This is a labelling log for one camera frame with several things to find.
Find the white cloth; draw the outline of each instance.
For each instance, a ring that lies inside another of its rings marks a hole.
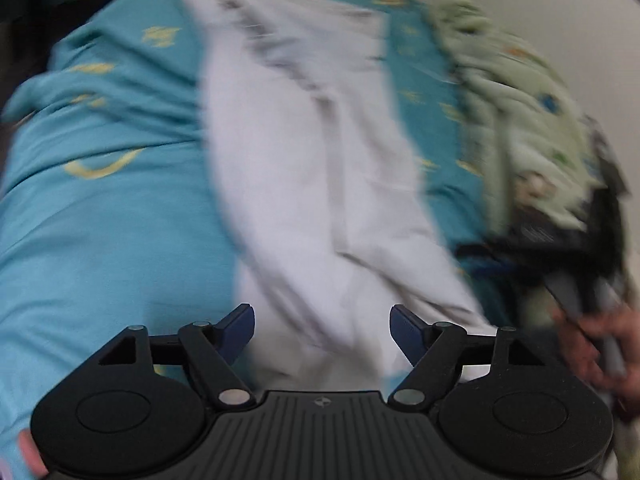
[[[408,366],[388,328],[401,300],[427,322],[495,333],[420,204],[380,63],[385,15],[333,0],[185,1],[206,34],[210,168],[243,252],[254,361],[287,378],[268,387],[377,388]]]

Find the ribbed black surface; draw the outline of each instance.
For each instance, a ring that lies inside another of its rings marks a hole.
[[[377,392],[271,392],[250,412],[222,415],[188,458],[144,478],[504,480],[455,455],[426,416],[395,412]]]

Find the finger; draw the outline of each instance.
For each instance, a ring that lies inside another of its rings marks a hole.
[[[640,367],[628,367],[625,377],[604,376],[599,387],[614,392],[623,399],[640,399]]]
[[[558,330],[558,338],[560,351],[568,364],[597,359],[597,349],[575,326],[562,325]]]
[[[602,382],[604,379],[605,379],[605,375],[604,375],[604,371],[602,371],[602,368],[598,366],[596,361],[590,362],[586,371],[585,380],[588,383],[593,384],[593,386],[595,386],[596,388],[605,389],[602,386]]]
[[[554,320],[554,323],[556,325],[561,325],[566,321],[566,315],[564,314],[564,311],[561,308],[558,308],[557,306],[550,307],[549,314],[551,316],[551,319]]]
[[[33,441],[31,431],[22,430],[18,434],[18,448],[27,467],[36,478],[42,478],[48,471]]]
[[[584,316],[578,324],[589,336],[613,335],[622,339],[637,335],[638,314],[629,308],[617,308],[594,316]]]
[[[590,367],[591,367],[590,362],[583,361],[583,362],[572,364],[570,366],[570,369],[576,377],[585,381],[586,383],[589,383],[591,382],[589,377]]]

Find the folded clothing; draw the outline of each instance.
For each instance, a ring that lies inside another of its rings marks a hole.
[[[353,351],[377,371],[360,388],[380,389],[399,372],[388,311],[401,296],[385,294],[389,283],[427,322],[493,333],[420,204],[419,164],[380,62],[385,15],[333,0],[185,1],[207,41],[211,181],[265,290],[255,339],[264,311],[281,316],[305,368]],[[360,308],[363,296],[377,299]]]
[[[560,76],[468,0],[447,0],[430,20],[463,83],[465,156],[484,178],[491,231],[518,215],[584,229],[602,180],[591,127]]]

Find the black object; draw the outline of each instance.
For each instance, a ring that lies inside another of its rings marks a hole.
[[[614,308],[616,301],[610,296],[621,301],[626,287],[619,197],[628,189],[606,138],[597,123],[589,120],[605,187],[592,193],[584,231],[562,229],[546,215],[525,212],[514,218],[505,237],[456,249],[459,258],[490,262],[480,268],[495,268],[500,262],[497,268],[509,269],[527,285],[542,282],[571,322]],[[624,376],[626,366],[617,340],[606,336],[593,343],[600,351],[601,368]]]
[[[177,336],[129,327],[38,403],[31,432],[51,480],[597,478],[609,410],[519,332],[469,336],[401,305],[390,329],[414,370],[385,404],[379,392],[257,402],[228,366],[253,335],[247,304]],[[154,363],[182,365],[192,388]],[[489,363],[458,384],[463,365]]]

